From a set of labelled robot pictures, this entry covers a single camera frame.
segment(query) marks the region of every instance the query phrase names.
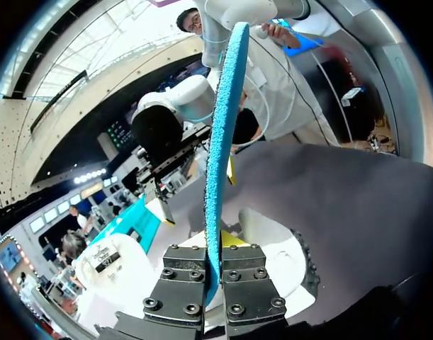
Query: white cable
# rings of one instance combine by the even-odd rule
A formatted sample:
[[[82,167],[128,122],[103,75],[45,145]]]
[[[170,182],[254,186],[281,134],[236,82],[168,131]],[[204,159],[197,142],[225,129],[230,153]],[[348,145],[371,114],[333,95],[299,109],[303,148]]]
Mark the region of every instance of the white cable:
[[[268,126],[270,124],[270,107],[268,106],[268,102],[266,101],[265,95],[262,93],[260,88],[248,76],[245,76],[245,78],[258,91],[260,97],[262,98],[262,100],[264,102],[265,111],[266,111],[266,123],[265,123],[264,128],[262,129],[262,133],[259,136],[257,136],[256,138],[254,138],[253,140],[251,140],[247,143],[233,144],[234,147],[248,147],[248,146],[254,144],[255,142],[260,140],[265,135],[265,131],[266,131],[266,129],[268,129]]]

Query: dark gray cloth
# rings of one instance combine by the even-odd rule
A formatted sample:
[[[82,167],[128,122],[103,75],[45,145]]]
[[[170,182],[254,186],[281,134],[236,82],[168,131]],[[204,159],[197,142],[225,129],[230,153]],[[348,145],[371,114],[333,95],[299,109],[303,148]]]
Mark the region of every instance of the dark gray cloth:
[[[376,285],[425,271],[433,255],[433,169],[362,151],[256,143],[235,157],[223,219],[259,211],[298,230],[322,283],[317,302],[293,321],[320,323]],[[204,178],[169,202],[177,227],[203,227]],[[413,282],[400,290],[414,288]]]

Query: screw head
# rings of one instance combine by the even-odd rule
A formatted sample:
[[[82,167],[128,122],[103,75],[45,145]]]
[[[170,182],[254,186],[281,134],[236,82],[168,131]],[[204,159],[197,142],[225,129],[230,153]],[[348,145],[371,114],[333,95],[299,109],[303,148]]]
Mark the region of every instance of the screw head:
[[[238,273],[237,271],[231,271],[228,273],[227,276],[228,276],[229,280],[232,282],[237,282],[241,278],[240,273]]]
[[[274,308],[282,308],[286,306],[286,300],[282,297],[275,297],[271,299],[271,306]]]
[[[148,297],[142,301],[144,307],[148,310],[158,310],[161,308],[161,304],[159,301],[155,300],[152,297]]]
[[[189,274],[189,278],[195,282],[200,281],[202,279],[202,273],[200,271],[192,271]]]
[[[187,315],[191,315],[192,317],[196,317],[201,313],[201,306],[199,306],[195,303],[190,303],[184,307],[183,311]]]
[[[233,317],[241,317],[244,314],[244,312],[246,312],[246,309],[244,308],[243,305],[241,305],[239,303],[234,303],[233,305],[231,305],[229,307],[227,312],[229,315],[231,315]]]
[[[172,269],[170,269],[170,268],[164,268],[164,269],[162,270],[162,276],[163,276],[164,278],[171,279],[171,278],[174,278],[174,276],[175,276],[175,272],[174,272]]]
[[[268,273],[266,272],[266,269],[264,267],[260,267],[256,270],[254,277],[259,280],[262,278],[266,278],[268,276]]]

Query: blue foam strip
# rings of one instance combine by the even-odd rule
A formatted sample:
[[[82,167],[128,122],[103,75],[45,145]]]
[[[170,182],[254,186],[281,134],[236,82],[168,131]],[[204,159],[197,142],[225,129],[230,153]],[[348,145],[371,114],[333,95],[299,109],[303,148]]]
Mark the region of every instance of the blue foam strip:
[[[204,208],[207,252],[210,261],[207,305],[215,296],[220,282],[220,221],[223,195],[227,182],[227,163],[246,72],[248,44],[249,25],[237,23],[227,45],[213,114]]]

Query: display screen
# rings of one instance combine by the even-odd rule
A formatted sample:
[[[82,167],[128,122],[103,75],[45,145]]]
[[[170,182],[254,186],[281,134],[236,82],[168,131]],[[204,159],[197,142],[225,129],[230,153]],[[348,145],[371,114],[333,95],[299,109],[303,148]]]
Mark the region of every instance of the display screen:
[[[126,117],[125,119],[116,120],[107,129],[107,133],[118,151],[132,149],[136,146],[131,133],[131,125],[128,122],[130,119],[130,117]]]
[[[19,254],[19,250],[16,248],[14,242],[10,242],[0,250],[0,262],[8,273],[10,273],[19,262],[21,262],[21,259],[22,256]]]
[[[57,217],[57,210],[55,208],[49,210],[47,213],[45,213],[45,221],[46,223],[51,222]]]
[[[30,228],[34,233],[40,230],[41,228],[43,228],[44,226],[45,226],[45,221],[43,220],[42,216],[40,216],[30,224]]]
[[[77,195],[71,197],[71,199],[69,200],[69,202],[70,202],[72,205],[76,205],[77,203],[81,202],[81,194],[79,193],[79,194],[77,194]]]
[[[63,214],[64,212],[68,211],[68,209],[69,209],[69,202],[65,201],[63,203],[60,203],[57,206],[57,209],[59,210],[59,214]]]

